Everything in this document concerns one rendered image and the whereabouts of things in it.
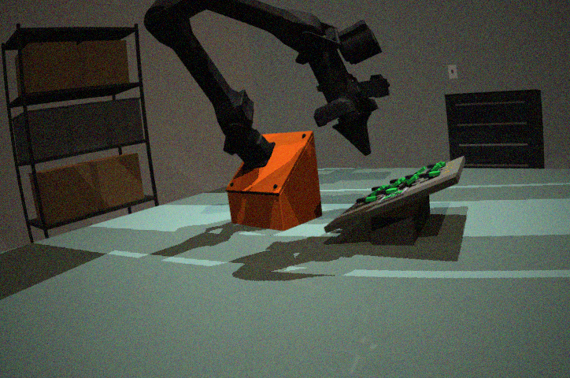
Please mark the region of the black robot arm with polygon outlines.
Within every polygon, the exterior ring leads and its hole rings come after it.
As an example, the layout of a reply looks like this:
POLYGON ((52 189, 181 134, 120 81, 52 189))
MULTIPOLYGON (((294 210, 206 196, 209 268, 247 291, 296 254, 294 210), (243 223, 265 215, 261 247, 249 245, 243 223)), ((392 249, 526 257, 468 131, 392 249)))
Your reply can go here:
MULTIPOLYGON (((309 63, 317 80, 345 69, 337 49, 351 65, 382 52, 364 20, 345 30, 319 21, 316 15, 295 9, 281 9, 258 0, 156 0, 143 21, 148 32, 171 47, 213 104, 216 119, 225 135, 224 152, 237 153, 243 170, 267 165, 275 142, 268 142, 253 129, 254 102, 245 89, 232 90, 192 32, 189 18, 205 10, 240 20, 273 34, 280 42, 299 52, 295 61, 309 63), (326 37, 324 37, 326 35, 326 37)), ((358 82, 346 78, 348 96, 354 104, 370 97, 390 96, 390 83, 381 74, 358 82)))

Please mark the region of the beige switch panel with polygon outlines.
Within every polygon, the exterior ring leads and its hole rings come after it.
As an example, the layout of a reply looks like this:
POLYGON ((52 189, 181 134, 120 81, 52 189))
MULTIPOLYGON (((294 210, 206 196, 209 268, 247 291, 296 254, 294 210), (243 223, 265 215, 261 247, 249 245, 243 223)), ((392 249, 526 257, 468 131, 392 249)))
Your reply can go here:
POLYGON ((371 217, 373 245, 413 246, 430 216, 429 195, 458 184, 464 165, 465 156, 440 161, 427 165, 425 172, 423 167, 390 180, 392 185, 373 187, 373 193, 329 223, 325 233, 371 217))

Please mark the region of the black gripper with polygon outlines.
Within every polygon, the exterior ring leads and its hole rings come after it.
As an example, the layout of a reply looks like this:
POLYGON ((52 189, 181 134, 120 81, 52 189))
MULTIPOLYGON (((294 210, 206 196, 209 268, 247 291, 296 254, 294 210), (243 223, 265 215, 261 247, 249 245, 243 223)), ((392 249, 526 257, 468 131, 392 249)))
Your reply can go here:
MULTIPOLYGON (((346 78, 353 79, 353 74, 346 69, 338 69, 318 79, 316 87, 323 92, 328 104, 315 110, 314 120, 317 127, 324 126, 338 118, 339 124, 333 125, 338 132, 345 136, 364 156, 371 153, 368 138, 368 118, 379 107, 374 99, 354 104, 356 97, 348 96, 346 91, 346 78)), ((363 99, 364 100, 364 99, 363 99)))

